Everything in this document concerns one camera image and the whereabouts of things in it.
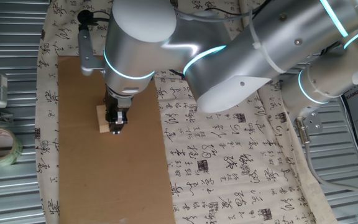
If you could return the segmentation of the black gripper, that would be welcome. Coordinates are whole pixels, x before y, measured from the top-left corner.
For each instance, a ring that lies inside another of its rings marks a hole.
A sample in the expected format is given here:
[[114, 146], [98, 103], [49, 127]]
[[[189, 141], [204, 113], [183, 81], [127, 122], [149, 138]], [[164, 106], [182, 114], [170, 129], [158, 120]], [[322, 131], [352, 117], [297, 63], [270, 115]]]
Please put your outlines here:
[[106, 86], [104, 103], [106, 106], [106, 121], [109, 123], [109, 131], [120, 134], [127, 124], [127, 112], [132, 105], [132, 95], [120, 95]]

